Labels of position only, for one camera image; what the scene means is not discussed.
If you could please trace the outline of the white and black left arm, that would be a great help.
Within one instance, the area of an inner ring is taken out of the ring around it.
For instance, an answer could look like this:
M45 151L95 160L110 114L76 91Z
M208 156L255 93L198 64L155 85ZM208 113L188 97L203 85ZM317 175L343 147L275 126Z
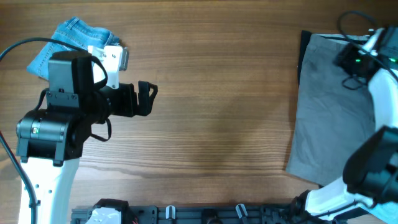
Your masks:
M85 51L54 53L49 60L49 88L37 106L17 124L17 155L28 178L21 192L19 223L64 223L73 180L84 142L106 138L93 134L93 124L112 129L111 115L147 116L152 111L157 85L139 81L119 88L107 86L108 77L94 81L93 65L100 60Z

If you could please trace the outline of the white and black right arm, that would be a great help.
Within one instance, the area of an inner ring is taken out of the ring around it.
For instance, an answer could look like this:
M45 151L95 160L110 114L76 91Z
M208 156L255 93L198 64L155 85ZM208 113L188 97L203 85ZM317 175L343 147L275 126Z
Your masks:
M397 222L397 33L302 32L288 173L319 185L294 198L291 223L370 213Z

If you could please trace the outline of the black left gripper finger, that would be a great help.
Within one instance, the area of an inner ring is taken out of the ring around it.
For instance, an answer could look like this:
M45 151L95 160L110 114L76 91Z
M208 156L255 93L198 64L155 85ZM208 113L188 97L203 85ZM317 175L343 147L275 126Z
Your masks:
M140 106L152 106L155 97L158 93L158 86L149 82L139 81L139 105Z
M139 116L147 116L152 111L153 97L148 93L138 94L138 112Z

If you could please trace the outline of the grey cotton shorts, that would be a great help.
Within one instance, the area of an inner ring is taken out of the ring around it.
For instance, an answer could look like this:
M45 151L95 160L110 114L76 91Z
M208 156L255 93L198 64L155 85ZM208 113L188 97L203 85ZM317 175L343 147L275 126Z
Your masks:
M327 185L341 177L349 157L374 130L373 102L366 88L305 91L298 85L292 148L285 169Z

